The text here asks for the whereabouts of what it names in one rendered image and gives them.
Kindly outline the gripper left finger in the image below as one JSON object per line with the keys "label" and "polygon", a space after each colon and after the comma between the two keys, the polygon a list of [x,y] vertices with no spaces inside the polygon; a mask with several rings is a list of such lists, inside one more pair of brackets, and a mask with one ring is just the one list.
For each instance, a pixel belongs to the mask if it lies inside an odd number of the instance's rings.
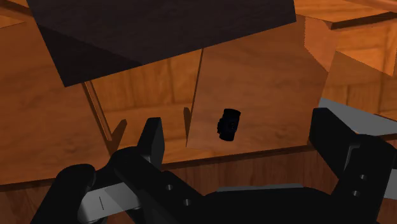
{"label": "gripper left finger", "polygon": [[160,170],[164,149],[161,119],[147,119],[137,146],[114,152],[102,169],[61,170],[30,224],[98,224],[121,211],[137,224],[203,224],[203,196]]}

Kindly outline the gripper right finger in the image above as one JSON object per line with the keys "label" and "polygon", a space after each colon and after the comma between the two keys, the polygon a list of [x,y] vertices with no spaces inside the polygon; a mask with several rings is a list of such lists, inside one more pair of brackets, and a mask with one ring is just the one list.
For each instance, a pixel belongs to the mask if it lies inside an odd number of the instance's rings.
{"label": "gripper right finger", "polygon": [[313,109],[309,141],[338,178],[326,203],[327,224],[377,224],[397,149],[355,133],[328,108]]}

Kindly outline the small black cylinder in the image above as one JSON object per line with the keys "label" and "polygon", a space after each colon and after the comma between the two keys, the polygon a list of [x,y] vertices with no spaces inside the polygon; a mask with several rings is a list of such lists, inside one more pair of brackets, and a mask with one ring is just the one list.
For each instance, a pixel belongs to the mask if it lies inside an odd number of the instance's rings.
{"label": "small black cylinder", "polygon": [[236,109],[225,108],[217,125],[219,138],[224,141],[233,141],[238,128],[241,112]]}

